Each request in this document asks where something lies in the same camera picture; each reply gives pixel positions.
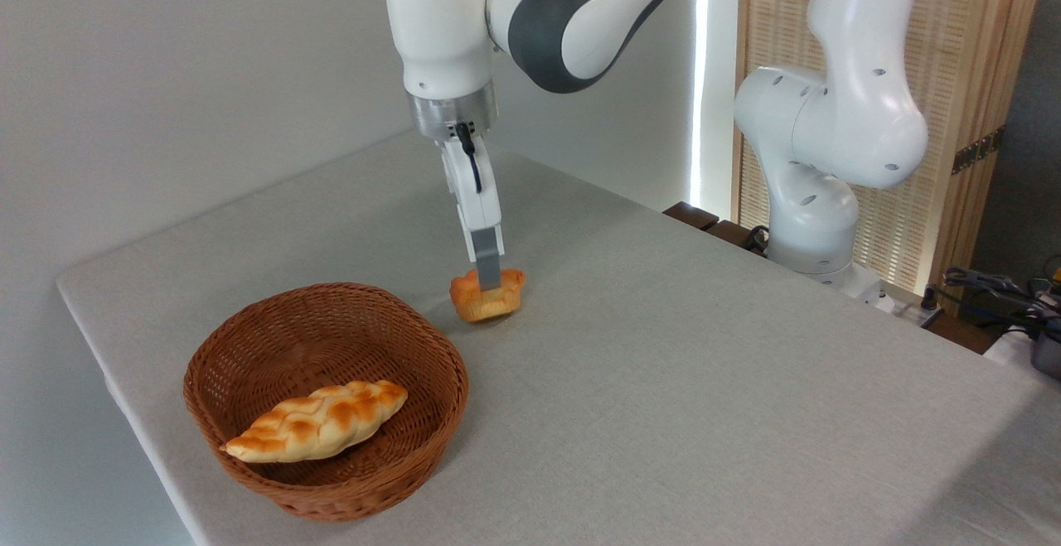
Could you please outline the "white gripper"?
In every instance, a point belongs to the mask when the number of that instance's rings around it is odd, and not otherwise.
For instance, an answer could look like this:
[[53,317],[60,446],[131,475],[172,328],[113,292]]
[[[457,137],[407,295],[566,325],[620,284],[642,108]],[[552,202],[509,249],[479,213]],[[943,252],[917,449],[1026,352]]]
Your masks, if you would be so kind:
[[481,292],[501,286],[501,237],[499,192],[485,142],[472,138],[472,152],[466,153],[458,139],[439,144],[448,189],[458,202],[463,228],[470,232],[472,256]]

